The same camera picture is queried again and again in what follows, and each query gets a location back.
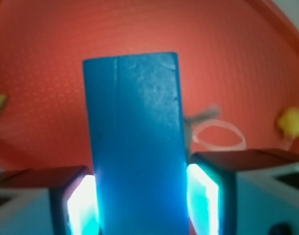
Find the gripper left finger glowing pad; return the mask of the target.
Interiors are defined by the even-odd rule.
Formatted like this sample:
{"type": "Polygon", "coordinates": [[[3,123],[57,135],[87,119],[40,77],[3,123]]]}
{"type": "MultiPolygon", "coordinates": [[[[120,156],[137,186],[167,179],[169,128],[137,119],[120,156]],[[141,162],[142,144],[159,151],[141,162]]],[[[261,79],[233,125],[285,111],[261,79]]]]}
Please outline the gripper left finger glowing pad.
{"type": "Polygon", "coordinates": [[[85,166],[0,172],[0,235],[98,235],[96,181],[85,166]]]}

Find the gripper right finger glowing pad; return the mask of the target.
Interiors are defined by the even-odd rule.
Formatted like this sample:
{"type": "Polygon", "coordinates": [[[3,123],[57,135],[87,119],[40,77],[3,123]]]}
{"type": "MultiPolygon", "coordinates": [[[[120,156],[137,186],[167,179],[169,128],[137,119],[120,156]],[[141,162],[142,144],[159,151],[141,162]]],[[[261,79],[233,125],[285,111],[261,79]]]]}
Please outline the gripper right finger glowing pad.
{"type": "Polygon", "coordinates": [[[187,203],[197,235],[299,235],[299,154],[194,153],[187,203]]]}

